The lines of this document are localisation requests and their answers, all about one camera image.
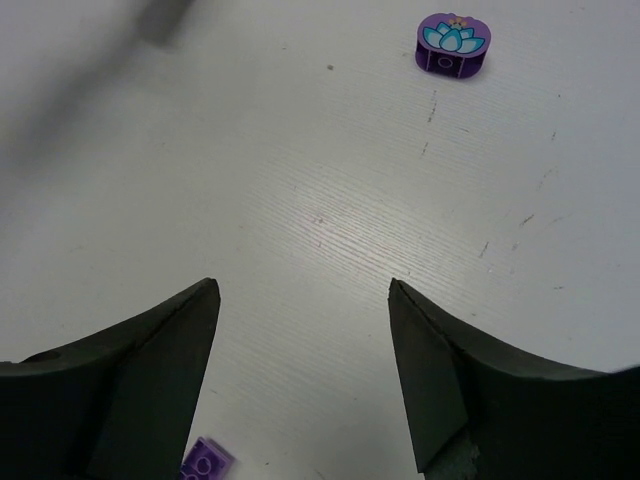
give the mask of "purple lego brick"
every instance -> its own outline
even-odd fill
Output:
[[[491,31],[480,20],[436,13],[418,27],[416,62],[427,72],[467,78],[482,67]]]
[[[219,445],[198,438],[180,468],[180,480],[220,480],[229,471],[233,457]]]

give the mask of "purple tile with lotus print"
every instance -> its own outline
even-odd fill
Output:
[[[489,27],[480,20],[436,13],[418,27],[416,62],[427,72],[467,78],[482,67],[490,43]]]

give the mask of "lotus flower print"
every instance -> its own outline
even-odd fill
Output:
[[[435,28],[424,28],[424,39],[433,48],[451,53],[473,53],[484,45],[484,38],[473,36],[473,28],[466,28],[467,22],[456,17],[449,20],[449,25],[440,22]]]

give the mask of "dark mark on table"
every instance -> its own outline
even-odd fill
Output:
[[[558,174],[558,167],[550,168],[549,170],[547,170],[546,172],[544,172],[544,175],[542,176],[542,178],[541,178],[541,179],[540,179],[540,181],[538,182],[538,186],[536,187],[536,191],[538,191],[538,192],[539,192],[540,190],[542,190],[542,187],[543,187],[543,185],[544,185],[545,180],[546,180],[546,179],[547,179],[547,177],[548,177],[549,175],[551,175],[552,173],[553,173],[553,174],[555,174],[555,175],[557,175],[557,174]]]
[[[569,215],[563,215],[562,217],[558,217],[558,218],[554,218],[553,220],[551,220],[549,222],[549,224],[547,225],[547,227],[550,227],[551,225],[553,225],[554,223],[558,223],[561,222],[562,220],[564,220],[565,218],[569,218],[571,215],[573,215],[573,213],[570,213]]]
[[[429,115],[429,119],[427,120],[427,123],[431,123],[431,121],[433,120],[433,116],[436,114],[436,108],[438,107],[438,101],[436,100],[437,93],[438,91],[434,90],[433,94],[431,95],[431,102],[433,103],[433,108],[431,109],[431,114]]]
[[[478,258],[482,258],[484,257],[484,253],[487,251],[487,248],[489,248],[489,242],[484,244],[484,248],[482,249],[482,251],[480,252],[480,255],[478,255]]]
[[[535,216],[535,213],[529,215],[527,218],[525,218],[523,221],[520,222],[519,228],[524,227],[533,217]]]

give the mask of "white table surface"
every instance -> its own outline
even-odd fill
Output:
[[[539,355],[637,363],[640,2],[614,3],[198,0],[167,52],[126,40],[132,1],[5,0],[0,356],[212,276],[191,441],[248,480],[418,478],[394,276]],[[439,11],[491,27],[477,77],[415,65]]]

